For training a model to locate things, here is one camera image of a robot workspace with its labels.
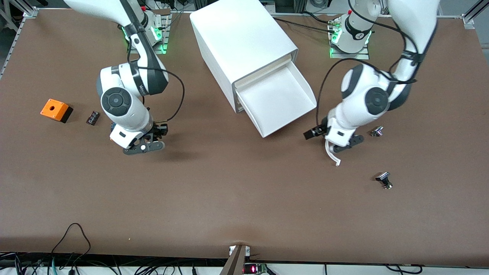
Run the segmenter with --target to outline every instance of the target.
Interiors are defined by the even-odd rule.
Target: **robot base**
[[[328,33],[328,39],[330,42],[330,58],[338,58],[338,59],[343,59],[343,58],[356,58],[356,59],[362,59],[362,60],[368,60],[370,59],[369,53],[368,53],[368,43],[363,46],[363,49],[357,53],[346,53],[338,48],[338,46],[333,43],[333,39],[335,39],[335,36],[340,35],[340,17],[336,18],[334,21],[337,22],[337,25],[328,25],[328,30],[333,30],[335,33]]]

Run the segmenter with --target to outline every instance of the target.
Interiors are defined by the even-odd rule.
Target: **metal frame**
[[[3,9],[0,9],[0,15],[7,21],[7,24],[5,27],[8,27],[9,29],[13,29],[15,31],[18,31],[19,28],[14,24],[12,21],[12,15],[10,14],[10,1],[9,0],[3,0]]]
[[[26,0],[3,0],[9,2],[24,13],[24,17],[32,17],[37,12],[35,6],[31,6]]]
[[[24,26],[24,22],[25,22],[25,18],[22,19],[22,22],[19,26],[19,29],[17,30],[17,33],[15,35],[14,42],[12,43],[12,46],[10,47],[10,50],[8,51],[7,58],[5,59],[5,62],[3,63],[3,67],[1,68],[1,71],[0,71],[0,79],[3,76],[3,73],[5,72],[5,68],[7,67],[7,63],[10,60],[10,56],[12,55],[12,52],[14,51],[15,44],[17,43],[17,40],[19,39],[19,36],[21,34],[21,31],[22,31],[22,27]]]
[[[466,13],[462,14],[465,29],[474,29],[474,19],[489,6],[489,0],[479,0]]]
[[[380,0],[380,14],[389,14],[389,4],[387,0]]]

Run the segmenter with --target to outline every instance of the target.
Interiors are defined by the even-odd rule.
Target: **green led light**
[[[126,33],[126,30],[124,30],[124,27],[121,27],[122,29],[122,32],[124,33],[124,36],[127,37],[127,33]]]
[[[372,31],[370,31],[370,32],[368,33],[368,35],[367,35],[367,40],[365,41],[365,44],[366,44],[366,45],[368,44],[368,40],[369,40],[369,38],[370,38],[370,35],[371,35],[371,34],[372,34]]]
[[[168,44],[165,44],[165,45],[160,45],[159,46],[159,49],[161,50],[161,53],[162,54],[166,54],[166,48],[167,48]]]
[[[153,33],[156,41],[159,41],[161,39],[161,30],[151,27],[151,32]]]
[[[331,37],[331,42],[333,42],[335,44],[338,43],[339,37],[340,37],[342,32],[343,31],[341,30],[341,28],[338,28],[338,30]]]

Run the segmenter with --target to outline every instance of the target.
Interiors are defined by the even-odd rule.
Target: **white curved plastic piece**
[[[336,166],[339,166],[339,164],[341,163],[341,160],[339,158],[337,158],[332,152],[331,152],[331,148],[330,148],[330,142],[328,140],[325,140],[324,142],[324,148],[326,149],[326,153],[328,154],[328,156],[334,161],[336,162]]]

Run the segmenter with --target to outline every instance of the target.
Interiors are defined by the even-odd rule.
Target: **white bracket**
[[[466,21],[466,18],[465,18],[464,15],[465,14],[462,14],[462,20],[464,21],[464,27],[465,27],[465,29],[475,29],[475,27],[474,27],[474,20]]]
[[[235,248],[236,248],[236,246],[230,246],[230,247],[229,247],[229,256],[231,256],[231,254],[233,253],[233,251],[234,251],[234,249],[235,249]],[[245,247],[244,247],[244,249],[245,249],[245,254],[244,254],[244,255],[245,255],[246,257],[249,257],[249,255],[250,255],[250,254],[249,254],[249,251],[250,251],[250,250],[249,250],[249,246],[245,246]]]

